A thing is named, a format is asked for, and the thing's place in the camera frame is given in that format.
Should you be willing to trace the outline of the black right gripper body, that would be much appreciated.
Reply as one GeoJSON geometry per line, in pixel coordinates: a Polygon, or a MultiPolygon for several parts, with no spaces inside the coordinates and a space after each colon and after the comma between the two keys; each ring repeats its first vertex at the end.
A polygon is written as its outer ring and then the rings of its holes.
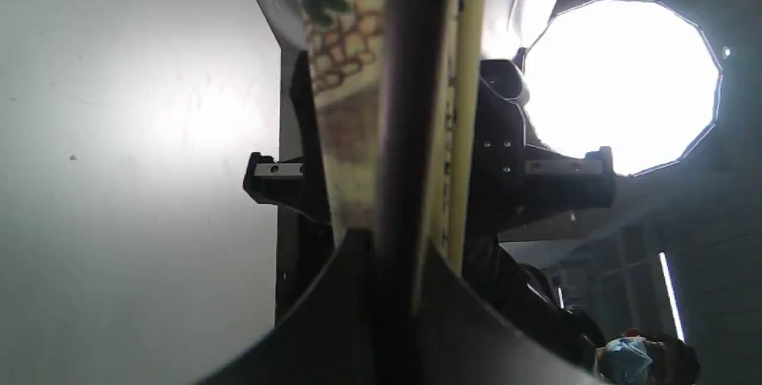
{"type": "MultiPolygon", "coordinates": [[[[243,179],[258,204],[286,207],[302,216],[313,235],[298,238],[301,288],[332,252],[329,203],[306,52],[289,82],[303,154],[285,162],[254,152],[243,179]]],[[[530,122],[518,100],[528,93],[522,71],[509,60],[483,60],[474,125],[462,277],[485,303],[550,352],[582,368],[605,344],[590,322],[580,322],[551,300],[539,269],[516,261],[498,243],[502,231],[561,212],[613,204],[612,154],[601,148],[583,157],[556,154],[530,141],[530,122]]]]}

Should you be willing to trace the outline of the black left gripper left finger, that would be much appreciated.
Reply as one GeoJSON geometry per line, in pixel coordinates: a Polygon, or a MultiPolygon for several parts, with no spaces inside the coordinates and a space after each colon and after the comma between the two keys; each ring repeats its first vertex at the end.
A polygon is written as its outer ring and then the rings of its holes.
{"type": "Polygon", "coordinates": [[[374,384],[373,236],[349,230],[315,282],[256,345],[203,384],[374,384]]]}

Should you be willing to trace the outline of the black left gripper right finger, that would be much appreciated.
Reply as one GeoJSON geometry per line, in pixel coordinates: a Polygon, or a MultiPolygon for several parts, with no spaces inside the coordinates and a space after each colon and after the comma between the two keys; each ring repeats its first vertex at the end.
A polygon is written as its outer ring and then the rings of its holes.
{"type": "Polygon", "coordinates": [[[417,312],[422,384],[599,384],[593,344],[525,282],[496,312],[428,249],[417,312]]]}

